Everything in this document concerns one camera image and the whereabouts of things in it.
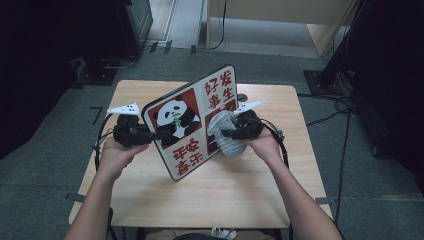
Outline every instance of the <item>hand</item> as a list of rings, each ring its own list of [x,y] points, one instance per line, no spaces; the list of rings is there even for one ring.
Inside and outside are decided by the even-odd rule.
[[[134,156],[148,147],[149,144],[125,148],[111,137],[106,139],[97,174],[115,181],[121,176],[122,170],[132,162]]]
[[[245,140],[243,143],[252,147],[255,153],[265,163],[273,160],[281,161],[280,146],[266,127],[263,128],[261,134],[256,139]]]

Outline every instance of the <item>panda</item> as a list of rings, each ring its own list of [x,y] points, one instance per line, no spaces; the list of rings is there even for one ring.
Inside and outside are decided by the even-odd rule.
[[[171,132],[169,139],[161,141],[162,146],[169,147],[181,138],[196,131],[200,124],[200,117],[178,95],[174,100],[163,105],[159,112],[153,114],[156,119],[157,131],[167,130]]]

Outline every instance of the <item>forearm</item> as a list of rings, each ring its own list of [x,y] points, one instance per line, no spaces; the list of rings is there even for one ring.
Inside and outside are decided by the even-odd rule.
[[[333,221],[303,189],[281,159],[266,161],[298,239],[341,239]]]
[[[114,181],[96,175],[65,239],[106,239]]]

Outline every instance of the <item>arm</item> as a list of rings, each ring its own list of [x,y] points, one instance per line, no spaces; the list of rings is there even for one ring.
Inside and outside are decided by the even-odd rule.
[[[268,129],[264,128],[257,139],[245,143],[253,148],[271,170],[299,239],[342,239],[333,221],[286,167],[279,146]]]
[[[65,239],[106,239],[107,220],[115,180],[122,170],[133,160],[134,156],[148,145],[124,148],[108,138],[103,145],[99,169],[87,192]]]

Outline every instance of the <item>panda face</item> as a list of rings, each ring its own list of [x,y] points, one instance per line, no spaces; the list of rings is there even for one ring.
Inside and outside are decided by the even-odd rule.
[[[172,100],[167,102],[159,110],[157,115],[157,124],[164,126],[180,118],[187,110],[187,104],[184,101]]]

